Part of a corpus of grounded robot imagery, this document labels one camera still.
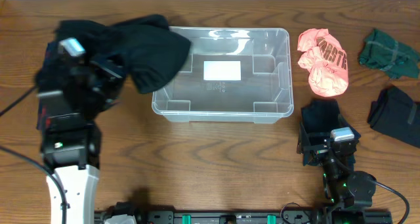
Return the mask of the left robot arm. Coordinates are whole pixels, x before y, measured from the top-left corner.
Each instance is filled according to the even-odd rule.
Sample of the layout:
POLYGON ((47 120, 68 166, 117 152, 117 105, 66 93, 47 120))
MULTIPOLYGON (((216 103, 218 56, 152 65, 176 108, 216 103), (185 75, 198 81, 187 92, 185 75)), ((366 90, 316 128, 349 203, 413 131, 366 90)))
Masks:
POLYGON ((52 223, 94 223, 102 142, 95 118, 114 106, 126 77, 118 54, 58 53, 37 73, 41 157, 52 171, 52 223))

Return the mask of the pink printed t-shirt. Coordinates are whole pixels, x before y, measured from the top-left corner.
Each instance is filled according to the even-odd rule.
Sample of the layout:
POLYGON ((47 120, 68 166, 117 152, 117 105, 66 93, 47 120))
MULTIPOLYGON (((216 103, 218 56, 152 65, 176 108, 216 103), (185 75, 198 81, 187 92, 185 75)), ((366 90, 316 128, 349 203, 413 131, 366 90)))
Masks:
POLYGON ((298 65, 308 70, 311 90, 321 97, 343 94, 349 85, 347 53, 327 29, 308 29, 300 34, 298 65))

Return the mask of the dark navy shorts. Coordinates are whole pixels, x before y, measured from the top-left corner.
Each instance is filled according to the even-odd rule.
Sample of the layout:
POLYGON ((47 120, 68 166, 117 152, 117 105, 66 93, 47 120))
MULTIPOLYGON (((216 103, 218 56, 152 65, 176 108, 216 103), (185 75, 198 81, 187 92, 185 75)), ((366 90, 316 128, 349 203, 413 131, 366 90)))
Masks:
POLYGON ((341 112, 336 100, 314 99, 309 105, 301 108, 301 122, 309 139, 321 137, 331 139, 331 131, 341 128, 337 119, 339 114, 341 112))

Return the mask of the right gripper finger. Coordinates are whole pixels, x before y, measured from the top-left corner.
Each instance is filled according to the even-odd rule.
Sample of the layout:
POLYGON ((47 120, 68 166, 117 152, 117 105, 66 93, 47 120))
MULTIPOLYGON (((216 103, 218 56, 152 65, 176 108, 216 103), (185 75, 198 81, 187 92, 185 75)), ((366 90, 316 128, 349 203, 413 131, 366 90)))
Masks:
POLYGON ((338 122, 339 122, 339 125, 340 125, 340 127, 342 128, 342 127, 349 127, 350 128, 350 130, 353 132, 353 134, 354 134, 354 138, 355 139, 360 139, 361 138, 361 134, 359 134, 359 132, 357 132, 357 130, 355 130, 346 120, 345 120, 345 118, 343 117, 343 115, 342 114, 339 114, 338 116, 337 116, 337 119, 338 119, 338 122))
POLYGON ((305 130, 303 123, 299 124, 299 138, 297 142, 297 154, 303 154, 310 146, 309 136, 305 130))

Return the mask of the dark green garment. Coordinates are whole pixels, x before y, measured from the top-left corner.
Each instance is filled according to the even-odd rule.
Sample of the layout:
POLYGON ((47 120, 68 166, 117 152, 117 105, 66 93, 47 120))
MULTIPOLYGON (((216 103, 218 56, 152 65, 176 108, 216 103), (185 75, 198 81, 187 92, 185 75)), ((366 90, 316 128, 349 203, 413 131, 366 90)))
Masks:
POLYGON ((390 79, 419 77, 419 52, 378 29, 364 39, 358 62, 384 72, 390 79))

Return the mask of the red navy plaid shirt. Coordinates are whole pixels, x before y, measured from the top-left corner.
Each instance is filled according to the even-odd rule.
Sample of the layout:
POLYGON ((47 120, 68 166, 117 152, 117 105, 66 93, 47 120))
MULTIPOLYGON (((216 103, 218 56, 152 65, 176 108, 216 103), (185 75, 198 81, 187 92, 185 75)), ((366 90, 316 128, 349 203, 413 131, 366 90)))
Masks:
POLYGON ((40 94, 47 92, 51 88, 49 66, 54 61, 57 43, 51 41, 47 44, 45 55, 41 69, 35 75, 35 85, 37 86, 37 98, 39 99, 39 106, 37 111, 36 129, 41 131, 48 127, 48 109, 44 99, 40 98, 40 94))

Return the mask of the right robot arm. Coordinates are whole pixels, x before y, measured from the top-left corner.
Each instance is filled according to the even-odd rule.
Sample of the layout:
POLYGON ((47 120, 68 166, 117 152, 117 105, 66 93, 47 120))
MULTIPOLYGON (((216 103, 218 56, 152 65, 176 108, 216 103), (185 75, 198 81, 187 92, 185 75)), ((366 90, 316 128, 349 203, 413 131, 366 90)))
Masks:
POLYGON ((323 169, 325 197, 331 202, 311 215, 312 223, 367 223, 375 179, 354 169, 360 134, 340 114, 305 118, 299 124, 297 153, 305 166, 323 169))

